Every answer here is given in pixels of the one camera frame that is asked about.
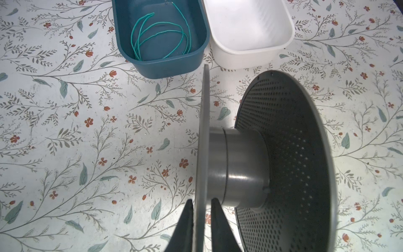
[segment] white plastic bin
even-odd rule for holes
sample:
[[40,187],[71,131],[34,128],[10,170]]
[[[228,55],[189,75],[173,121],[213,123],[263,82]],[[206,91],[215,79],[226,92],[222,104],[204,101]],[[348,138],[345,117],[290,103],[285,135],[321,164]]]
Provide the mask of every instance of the white plastic bin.
[[214,59],[223,68],[267,64],[294,38],[283,0],[204,0],[204,6]]

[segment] green string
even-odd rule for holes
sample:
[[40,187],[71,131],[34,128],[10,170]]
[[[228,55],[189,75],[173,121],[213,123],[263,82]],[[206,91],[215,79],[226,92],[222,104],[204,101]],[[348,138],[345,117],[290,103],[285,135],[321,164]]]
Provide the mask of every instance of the green string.
[[[191,36],[191,34],[190,34],[190,27],[189,27],[189,24],[187,23],[186,18],[183,16],[181,10],[179,10],[179,8],[176,6],[176,4],[175,4],[175,3],[172,3],[172,4],[173,4],[174,7],[179,11],[180,15],[181,15],[181,16],[183,17],[183,19],[185,20],[185,23],[186,23],[186,26],[187,26],[188,32],[189,32],[189,38],[188,38],[188,36],[186,35],[186,33],[184,33],[183,28],[182,28],[180,25],[175,24],[175,23],[171,23],[171,22],[156,22],[156,23],[153,23],[152,25],[150,25],[149,27],[147,27],[147,28],[145,28],[145,29],[143,30],[143,26],[145,25],[145,23],[147,22],[147,20],[155,15],[154,12],[148,13],[148,14],[142,16],[141,18],[139,18],[139,19],[137,20],[137,22],[134,24],[134,27],[133,27],[133,29],[132,29],[132,31],[131,31],[130,43],[131,43],[131,47],[132,47],[132,49],[133,49],[133,51],[134,51],[134,55],[135,55],[135,59],[136,59],[136,60],[143,61],[142,58],[141,58],[141,53],[140,53],[140,46],[141,46],[142,44],[144,44],[144,42],[148,41],[149,39],[151,39],[151,38],[153,38],[153,37],[156,37],[157,35],[160,35],[160,34],[163,34],[163,33],[167,33],[167,32],[177,32],[177,33],[181,33],[181,34],[182,34],[182,38],[181,38],[181,40],[179,41],[179,43],[176,45],[176,47],[175,47],[170,53],[168,53],[166,56],[164,56],[163,58],[169,57],[176,49],[178,49],[178,47],[180,46],[180,44],[181,44],[182,41],[183,41],[183,37],[186,38],[186,47],[185,47],[185,50],[182,52],[182,54],[187,54],[187,53],[189,53],[189,51],[190,51],[190,49],[191,49],[191,45],[192,45],[192,36]],[[143,20],[143,19],[144,19],[144,21],[143,21],[143,23],[142,23],[141,26],[140,26],[139,36],[137,37],[135,43],[133,44],[134,30],[135,30],[135,28],[137,27],[137,25],[139,24],[139,22],[140,22],[141,20]],[[156,34],[154,34],[154,35],[152,35],[152,36],[149,36],[148,38],[146,38],[146,39],[143,40],[142,42],[140,42],[140,37],[141,37],[147,30],[149,30],[151,27],[153,27],[153,26],[155,26],[155,25],[159,25],[159,24],[175,25],[175,26],[178,26],[178,27],[181,29],[181,31],[178,31],[178,30],[165,30],[165,31],[160,31],[160,32],[157,32]]]

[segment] floral pattern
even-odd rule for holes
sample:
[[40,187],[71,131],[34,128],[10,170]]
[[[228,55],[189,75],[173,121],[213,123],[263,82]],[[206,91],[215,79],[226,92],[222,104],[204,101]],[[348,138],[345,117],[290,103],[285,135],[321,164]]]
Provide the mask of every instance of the floral pattern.
[[[260,73],[294,76],[332,149],[334,251],[394,251],[403,244],[403,15],[393,0],[283,1],[296,34],[267,65],[224,69],[205,50],[210,124],[234,126]],[[2,251],[164,251],[194,197],[202,66],[147,79],[115,31],[107,0],[0,0]],[[241,244],[233,208],[223,210]],[[206,225],[211,251],[210,209]]]

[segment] perforated surface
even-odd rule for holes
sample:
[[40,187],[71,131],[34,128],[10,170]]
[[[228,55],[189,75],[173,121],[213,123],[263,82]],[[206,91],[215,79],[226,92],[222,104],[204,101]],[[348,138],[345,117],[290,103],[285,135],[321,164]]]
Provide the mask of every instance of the perforated surface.
[[322,124],[313,103],[288,75],[260,74],[246,91],[235,128],[256,129],[270,156],[264,209],[236,208],[248,252],[332,251],[336,187]]

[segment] orange flower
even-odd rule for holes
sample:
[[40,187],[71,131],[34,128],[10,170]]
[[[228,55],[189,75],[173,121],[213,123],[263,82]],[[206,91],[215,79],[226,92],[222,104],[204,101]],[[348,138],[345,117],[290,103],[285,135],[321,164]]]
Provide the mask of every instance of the orange flower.
[[115,70],[112,70],[110,73],[109,73],[109,76],[110,77],[114,77],[115,75],[117,75],[118,73],[115,71]]
[[94,54],[94,52],[88,50],[85,54],[86,54],[87,57],[91,57]]
[[367,78],[368,78],[368,76],[367,76],[366,73],[361,73],[360,76],[361,76],[363,79],[367,79]]
[[87,128],[90,126],[90,125],[93,125],[93,122],[94,121],[94,119],[92,119],[91,117],[88,117],[85,121],[84,121],[84,123],[86,123],[86,126],[87,126]]
[[98,162],[99,165],[105,166],[107,160],[104,160],[104,158],[101,158],[101,161]]
[[211,215],[210,214],[206,214],[206,224],[211,225]]
[[179,167],[183,167],[186,168],[186,166],[188,166],[189,163],[187,162],[187,159],[181,159],[181,162],[179,163]]
[[54,200],[54,198],[57,197],[57,196],[58,196],[58,194],[56,193],[56,191],[53,191],[53,193],[51,193],[51,194],[49,195],[49,197],[51,197],[52,200]]
[[168,171],[169,171],[169,169],[166,169],[166,170],[164,169],[164,170],[162,171],[162,176],[163,176],[163,177],[169,176],[169,175],[168,175]]
[[17,137],[17,135],[12,136],[12,138],[10,138],[10,141],[12,143],[17,143],[17,141],[20,140],[20,137]]
[[354,206],[355,206],[355,208],[357,209],[357,211],[360,211],[360,210],[361,210],[361,206],[359,205],[358,202],[356,202],[356,203],[354,204]]
[[130,183],[134,184],[134,183],[135,183],[135,180],[137,179],[137,177],[134,177],[134,178],[133,178],[132,175],[130,175],[129,178],[130,178],[130,179],[129,179],[129,184],[130,184]]
[[346,233],[343,234],[342,238],[343,238],[343,241],[349,242],[350,237]]

